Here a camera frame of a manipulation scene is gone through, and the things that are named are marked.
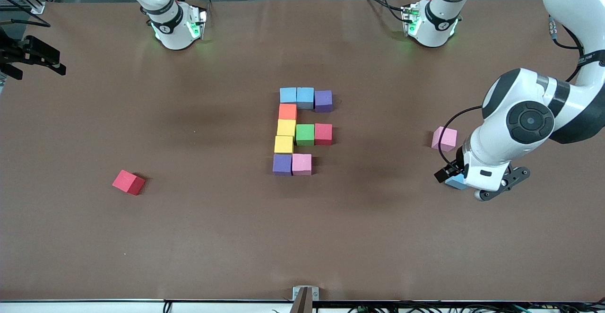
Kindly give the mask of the green foam cube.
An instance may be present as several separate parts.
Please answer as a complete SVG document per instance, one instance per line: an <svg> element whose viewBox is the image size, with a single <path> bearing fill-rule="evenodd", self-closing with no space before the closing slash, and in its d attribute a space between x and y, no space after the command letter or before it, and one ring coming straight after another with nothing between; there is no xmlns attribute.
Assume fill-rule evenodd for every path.
<svg viewBox="0 0 605 313"><path fill-rule="evenodd" d="M297 146L315 145L315 125L297 124L295 127L294 140Z"/></svg>

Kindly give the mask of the pink foam cube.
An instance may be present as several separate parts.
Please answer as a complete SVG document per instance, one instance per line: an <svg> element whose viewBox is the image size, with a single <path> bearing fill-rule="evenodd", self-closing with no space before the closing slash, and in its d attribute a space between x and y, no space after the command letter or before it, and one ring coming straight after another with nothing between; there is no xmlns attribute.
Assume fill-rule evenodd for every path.
<svg viewBox="0 0 605 313"><path fill-rule="evenodd" d="M431 147L442 152L452 151L458 146L458 131L456 129L444 128L439 126L433 132Z"/></svg>
<svg viewBox="0 0 605 313"><path fill-rule="evenodd" d="M312 155L311 154L293 154L292 155L292 174L294 176L312 175Z"/></svg>

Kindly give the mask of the red foam cube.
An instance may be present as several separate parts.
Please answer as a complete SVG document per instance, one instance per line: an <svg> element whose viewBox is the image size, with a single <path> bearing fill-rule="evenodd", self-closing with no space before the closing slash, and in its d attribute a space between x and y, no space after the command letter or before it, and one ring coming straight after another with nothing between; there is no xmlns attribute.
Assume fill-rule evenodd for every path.
<svg viewBox="0 0 605 313"><path fill-rule="evenodd" d="M316 123L314 139L317 146L331 146L333 143L333 125Z"/></svg>
<svg viewBox="0 0 605 313"><path fill-rule="evenodd" d="M112 186L130 195L139 195L146 180L125 169L119 171Z"/></svg>

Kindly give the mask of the purple foam cube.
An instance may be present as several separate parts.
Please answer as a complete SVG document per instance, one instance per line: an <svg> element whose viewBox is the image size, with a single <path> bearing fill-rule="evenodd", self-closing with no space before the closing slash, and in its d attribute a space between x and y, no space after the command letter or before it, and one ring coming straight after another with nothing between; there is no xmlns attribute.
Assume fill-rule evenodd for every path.
<svg viewBox="0 0 605 313"><path fill-rule="evenodd" d="M315 91L315 112L329 113L333 111L333 93L331 90Z"/></svg>
<svg viewBox="0 0 605 313"><path fill-rule="evenodd" d="M277 176L292 176L292 154L274 154L272 173Z"/></svg>

